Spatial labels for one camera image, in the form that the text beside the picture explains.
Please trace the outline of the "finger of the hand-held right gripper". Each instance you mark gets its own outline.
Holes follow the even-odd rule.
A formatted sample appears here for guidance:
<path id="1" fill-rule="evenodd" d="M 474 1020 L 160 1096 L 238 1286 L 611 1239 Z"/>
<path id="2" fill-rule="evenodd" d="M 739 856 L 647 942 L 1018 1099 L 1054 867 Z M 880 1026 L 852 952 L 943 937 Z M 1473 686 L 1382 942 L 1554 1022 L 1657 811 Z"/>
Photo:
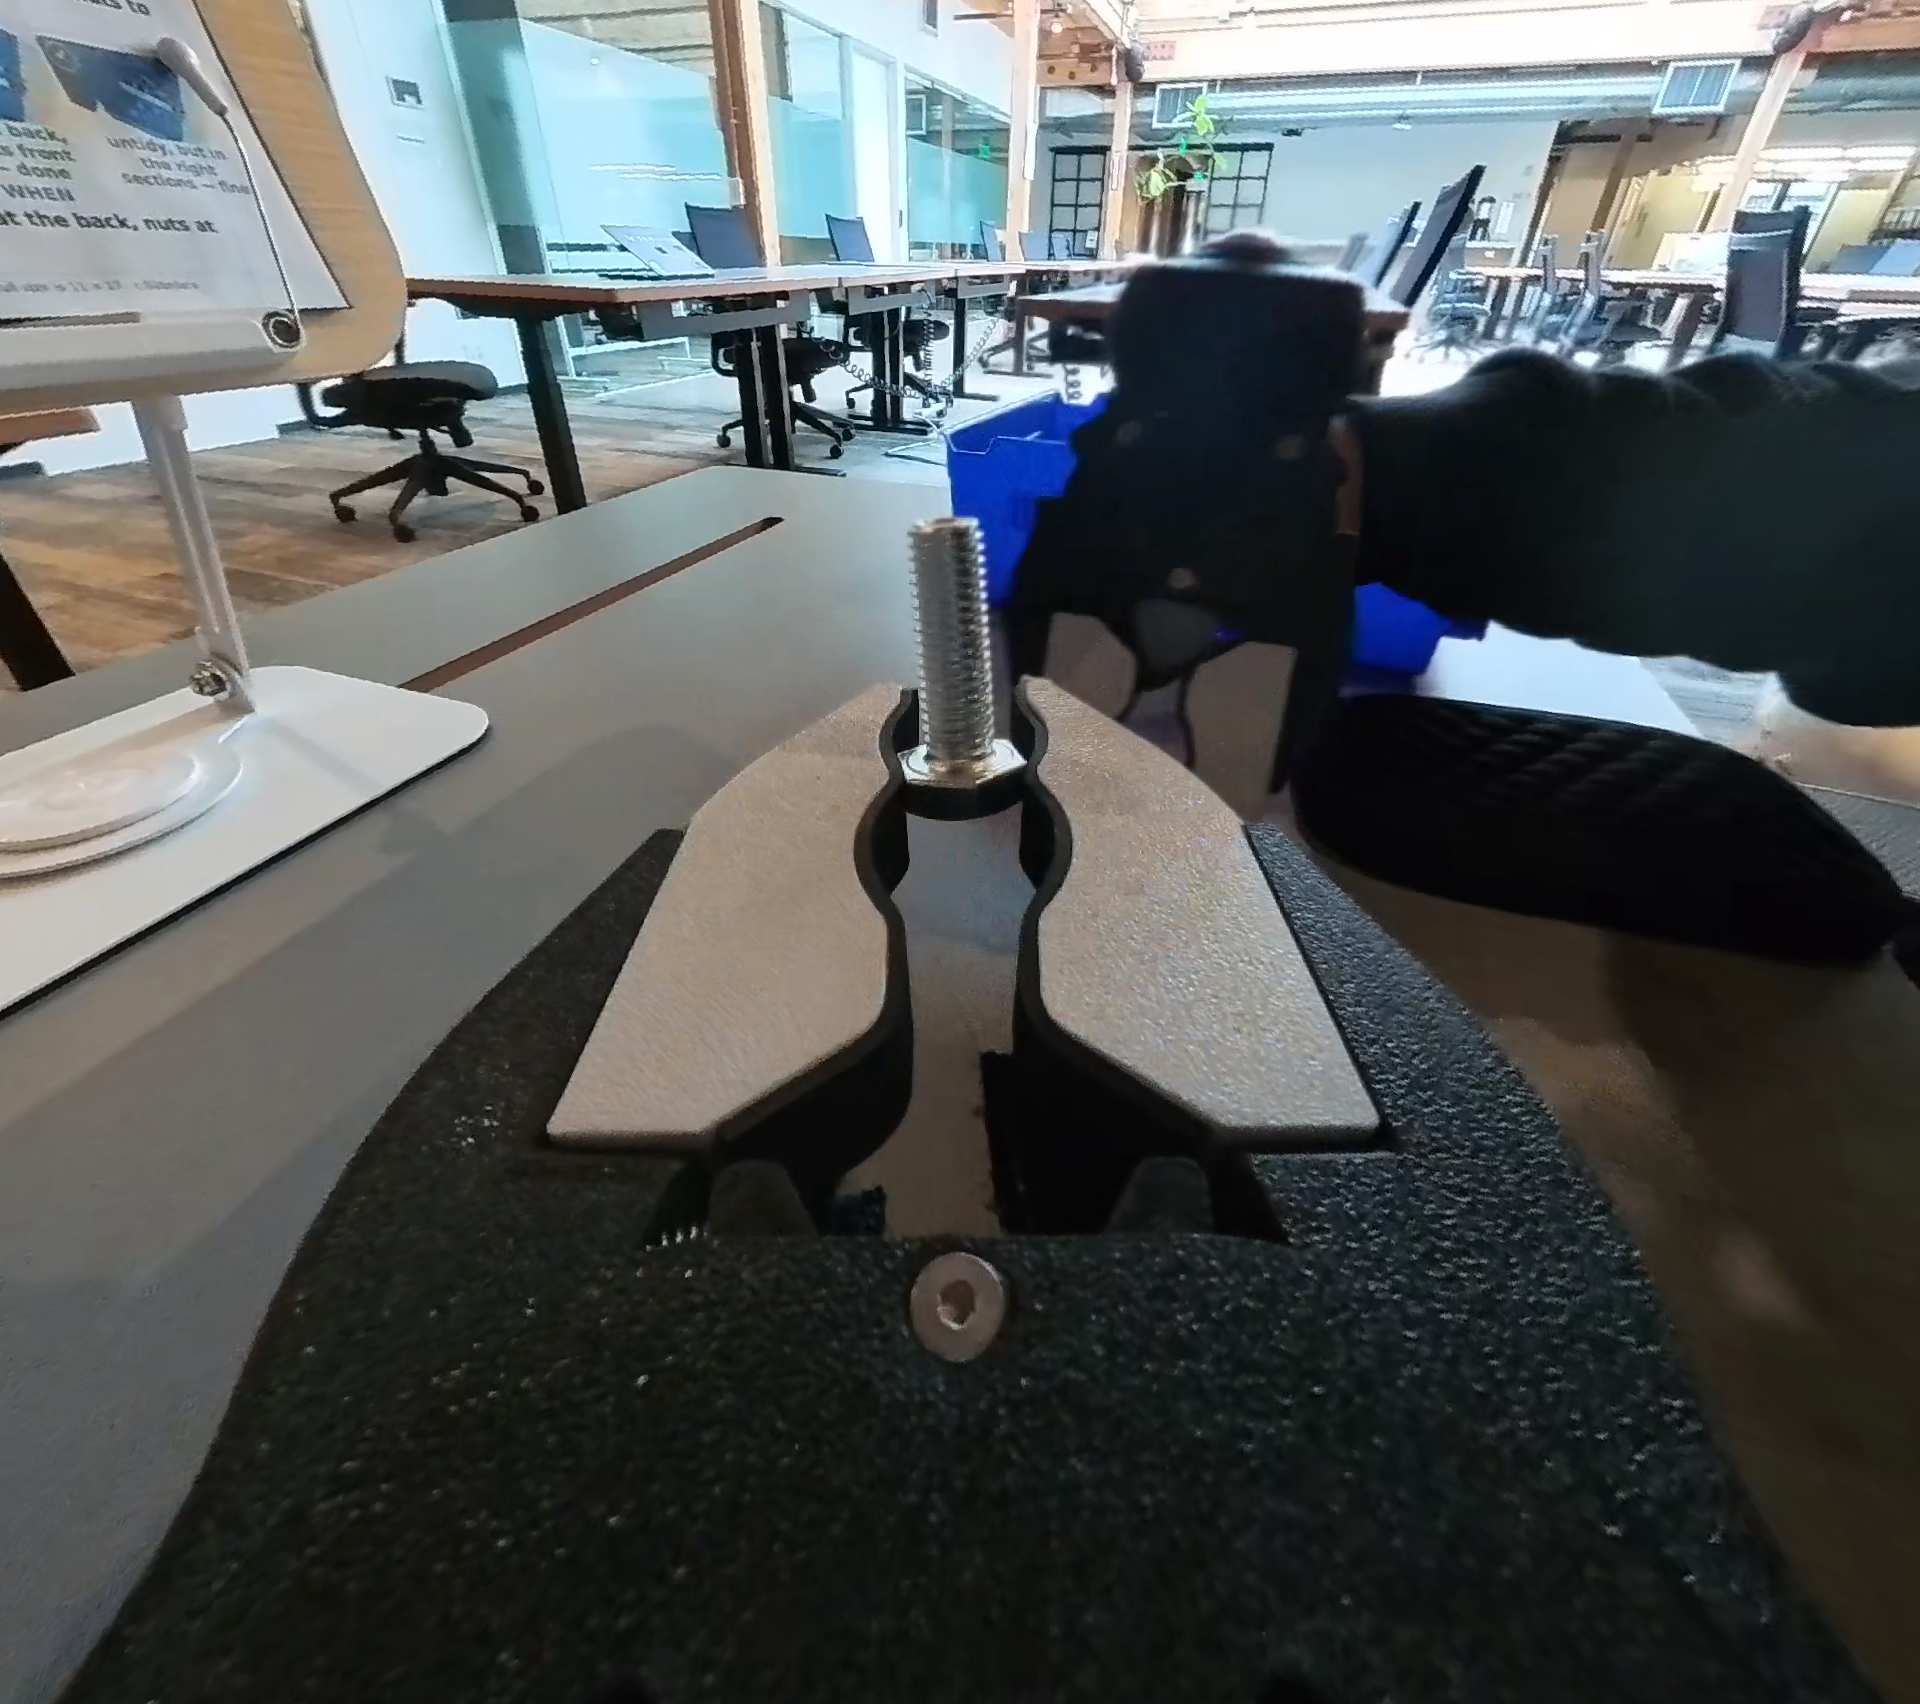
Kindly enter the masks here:
<path id="1" fill-rule="evenodd" d="M 1129 716 L 1137 701 L 1140 659 L 1100 619 L 1054 613 L 1041 678 L 1104 716 Z"/>
<path id="2" fill-rule="evenodd" d="M 1244 824 L 1258 824 L 1283 766 L 1296 652 L 1236 641 L 1188 671 L 1188 768 Z"/>

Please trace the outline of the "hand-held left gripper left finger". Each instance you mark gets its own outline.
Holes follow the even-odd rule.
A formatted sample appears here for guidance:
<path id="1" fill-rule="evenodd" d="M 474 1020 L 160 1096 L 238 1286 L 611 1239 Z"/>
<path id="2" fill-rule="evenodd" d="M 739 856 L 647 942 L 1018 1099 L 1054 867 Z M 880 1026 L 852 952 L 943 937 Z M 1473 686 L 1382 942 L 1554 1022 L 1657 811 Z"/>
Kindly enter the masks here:
<path id="1" fill-rule="evenodd" d="M 914 1080 L 908 695 L 862 690 L 692 815 L 546 1120 L 566 1149 L 876 1149 Z"/>

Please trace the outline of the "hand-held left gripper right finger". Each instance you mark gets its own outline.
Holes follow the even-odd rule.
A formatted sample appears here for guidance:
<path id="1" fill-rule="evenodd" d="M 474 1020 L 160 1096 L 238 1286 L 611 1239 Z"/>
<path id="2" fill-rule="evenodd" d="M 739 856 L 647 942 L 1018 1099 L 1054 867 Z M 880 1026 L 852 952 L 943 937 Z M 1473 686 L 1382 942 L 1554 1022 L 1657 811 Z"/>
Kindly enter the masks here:
<path id="1" fill-rule="evenodd" d="M 1212 1146 L 1353 1147 L 1380 1112 L 1236 811 L 1043 681 L 1022 683 L 1041 816 L 1035 1006 Z"/>

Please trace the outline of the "silver hex bolt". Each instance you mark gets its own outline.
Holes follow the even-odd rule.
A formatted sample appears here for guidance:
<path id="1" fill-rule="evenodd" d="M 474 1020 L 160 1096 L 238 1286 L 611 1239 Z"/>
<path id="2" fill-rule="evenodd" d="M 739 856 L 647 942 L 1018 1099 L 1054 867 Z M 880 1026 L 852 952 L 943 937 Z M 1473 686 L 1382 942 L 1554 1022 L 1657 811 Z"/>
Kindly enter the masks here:
<path id="1" fill-rule="evenodd" d="M 1025 757 L 1000 732 L 987 545 L 975 519 L 921 521 L 908 535 L 918 645 L 917 739 L 895 750 L 908 811 L 973 821 L 1018 804 Z"/>

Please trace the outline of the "blue plastic bin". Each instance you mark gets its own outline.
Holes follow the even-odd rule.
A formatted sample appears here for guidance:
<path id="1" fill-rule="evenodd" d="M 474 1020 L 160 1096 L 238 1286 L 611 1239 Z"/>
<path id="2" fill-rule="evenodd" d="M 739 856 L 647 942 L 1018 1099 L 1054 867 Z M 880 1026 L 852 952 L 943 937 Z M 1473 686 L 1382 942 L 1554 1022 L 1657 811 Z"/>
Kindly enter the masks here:
<path id="1" fill-rule="evenodd" d="M 1106 392 L 1087 401 L 1031 395 L 946 431 L 950 512 L 981 527 L 994 609 L 1011 600 L 1039 505 L 1058 497 L 1073 474 L 1073 434 L 1106 403 Z M 1481 641 L 1487 633 L 1483 619 L 1442 616 L 1384 584 L 1360 584 L 1350 669 L 1408 683 L 1426 671 L 1442 641 Z"/>

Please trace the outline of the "black computer monitor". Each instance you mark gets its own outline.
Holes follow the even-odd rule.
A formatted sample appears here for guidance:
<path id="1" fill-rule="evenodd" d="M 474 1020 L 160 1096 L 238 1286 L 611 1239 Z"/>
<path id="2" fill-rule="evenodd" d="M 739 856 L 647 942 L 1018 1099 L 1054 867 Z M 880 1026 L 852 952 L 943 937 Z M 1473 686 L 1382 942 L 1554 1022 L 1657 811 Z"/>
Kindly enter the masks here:
<path id="1" fill-rule="evenodd" d="M 1337 270 L 1385 301 L 1414 311 L 1440 272 L 1446 253 L 1463 235 L 1479 196 L 1483 166 L 1474 164 L 1442 184 L 1432 203 L 1407 203 L 1377 229 L 1363 230 Z"/>

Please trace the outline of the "green potted plant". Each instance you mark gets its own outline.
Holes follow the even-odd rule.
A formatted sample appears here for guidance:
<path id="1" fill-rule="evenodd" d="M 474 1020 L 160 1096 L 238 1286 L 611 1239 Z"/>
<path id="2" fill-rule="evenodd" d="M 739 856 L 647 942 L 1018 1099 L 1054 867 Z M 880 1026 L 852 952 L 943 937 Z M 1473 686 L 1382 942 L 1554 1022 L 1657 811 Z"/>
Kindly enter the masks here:
<path id="1" fill-rule="evenodd" d="M 1220 122 L 1207 84 L 1162 84 L 1153 95 L 1150 127 L 1166 133 L 1137 171 L 1140 205 L 1161 203 L 1188 187 L 1207 189 L 1214 168 Z"/>

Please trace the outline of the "white document stand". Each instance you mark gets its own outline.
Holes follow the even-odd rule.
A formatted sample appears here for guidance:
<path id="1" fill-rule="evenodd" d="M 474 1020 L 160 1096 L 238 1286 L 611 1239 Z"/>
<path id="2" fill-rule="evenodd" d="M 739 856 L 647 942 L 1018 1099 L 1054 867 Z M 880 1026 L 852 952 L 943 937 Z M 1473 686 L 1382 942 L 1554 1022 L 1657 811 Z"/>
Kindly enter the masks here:
<path id="1" fill-rule="evenodd" d="M 196 612 L 185 690 L 1 759 L 1 1009 L 45 997 L 369 811 L 489 730 L 483 709 L 310 666 L 253 666 L 177 398 L 132 401 Z"/>

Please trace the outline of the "wooden desk with black legs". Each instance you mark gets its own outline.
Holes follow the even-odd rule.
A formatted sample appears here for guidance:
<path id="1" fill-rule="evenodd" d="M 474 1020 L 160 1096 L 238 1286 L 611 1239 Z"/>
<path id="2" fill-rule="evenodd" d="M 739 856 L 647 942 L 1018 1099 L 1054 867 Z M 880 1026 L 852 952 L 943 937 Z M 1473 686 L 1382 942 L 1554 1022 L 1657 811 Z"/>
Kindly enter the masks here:
<path id="1" fill-rule="evenodd" d="M 1477 329 L 1479 343 L 1511 340 L 1521 324 L 1524 297 L 1535 304 L 1571 297 L 1572 307 L 1586 297 L 1586 281 L 1568 272 L 1548 273 L 1544 267 L 1477 267 L 1488 287 L 1488 314 Z M 1668 300 L 1674 320 L 1661 334 L 1666 340 L 1666 370 L 1677 367 L 1685 353 L 1705 337 L 1705 320 L 1723 314 L 1726 289 L 1722 276 L 1676 272 L 1601 272 L 1596 281 L 1601 300 Z M 1866 345 L 1892 334 L 1917 329 L 1917 279 L 1915 276 L 1800 276 L 1784 300 L 1789 321 L 1811 332 L 1838 335 L 1836 353 L 1857 357 Z"/>

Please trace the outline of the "black office chair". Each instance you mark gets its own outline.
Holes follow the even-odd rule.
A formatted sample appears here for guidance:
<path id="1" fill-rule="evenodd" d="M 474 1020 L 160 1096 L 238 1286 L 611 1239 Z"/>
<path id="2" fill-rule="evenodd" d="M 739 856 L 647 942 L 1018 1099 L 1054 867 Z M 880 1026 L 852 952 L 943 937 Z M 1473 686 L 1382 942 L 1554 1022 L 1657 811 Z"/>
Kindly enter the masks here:
<path id="1" fill-rule="evenodd" d="M 497 398 L 493 372 L 465 364 L 374 366 L 328 383 L 298 383 L 300 417 L 314 431 L 365 429 L 393 443 L 413 440 L 399 464 L 357 476 L 328 496 L 332 519 L 353 522 L 350 500 L 393 490 L 385 513 L 389 537 L 413 543 L 409 510 L 420 497 L 445 500 L 454 486 L 488 492 L 514 507 L 521 522 L 540 521 L 535 497 L 545 486 L 529 470 L 469 456 L 466 409 Z"/>
<path id="2" fill-rule="evenodd" d="M 1798 357 L 1813 324 L 1800 301 L 1808 220 L 1803 203 L 1733 212 L 1710 353 Z"/>

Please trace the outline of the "long wooden desk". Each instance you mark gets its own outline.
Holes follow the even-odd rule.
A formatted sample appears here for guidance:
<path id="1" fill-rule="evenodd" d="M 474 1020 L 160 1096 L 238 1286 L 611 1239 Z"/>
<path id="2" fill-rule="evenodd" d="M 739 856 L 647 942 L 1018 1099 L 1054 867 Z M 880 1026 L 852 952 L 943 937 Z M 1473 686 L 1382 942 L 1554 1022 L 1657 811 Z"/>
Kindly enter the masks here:
<path id="1" fill-rule="evenodd" d="M 813 318 L 818 301 L 841 304 L 852 318 L 892 318 L 918 292 L 967 304 L 1023 292 L 1043 276 L 1084 272 L 1092 272 L 1087 260 L 942 260 L 751 267 L 710 276 L 409 276 L 406 300 L 442 301 L 465 318 L 514 326 L 545 488 L 558 513 L 571 513 L 588 507 L 588 496 L 556 367 L 554 326 L 563 318 L 612 318 L 620 340 L 642 345 L 741 335 L 747 348 L 741 401 L 747 466 L 797 470 L 781 343 Z"/>

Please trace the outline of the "wooden backing board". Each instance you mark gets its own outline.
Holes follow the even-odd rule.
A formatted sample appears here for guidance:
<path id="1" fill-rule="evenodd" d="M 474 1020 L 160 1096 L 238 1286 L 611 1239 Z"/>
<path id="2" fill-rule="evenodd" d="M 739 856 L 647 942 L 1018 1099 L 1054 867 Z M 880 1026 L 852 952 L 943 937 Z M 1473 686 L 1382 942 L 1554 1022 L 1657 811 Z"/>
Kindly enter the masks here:
<path id="1" fill-rule="evenodd" d="M 284 196 L 347 300 L 201 321 L 3 321 L 3 445 L 86 437 L 140 398 L 275 390 L 360 372 L 403 329 L 397 244 L 284 0 L 193 0 Z"/>

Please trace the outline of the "printed instruction sheet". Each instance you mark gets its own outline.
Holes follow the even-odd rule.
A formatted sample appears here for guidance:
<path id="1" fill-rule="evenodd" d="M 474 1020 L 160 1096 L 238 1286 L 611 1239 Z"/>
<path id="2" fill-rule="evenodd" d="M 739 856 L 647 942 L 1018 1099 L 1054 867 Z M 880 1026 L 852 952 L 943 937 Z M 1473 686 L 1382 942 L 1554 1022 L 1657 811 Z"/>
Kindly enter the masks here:
<path id="1" fill-rule="evenodd" d="M 201 321 L 347 300 L 193 0 L 1 0 L 1 318 Z"/>

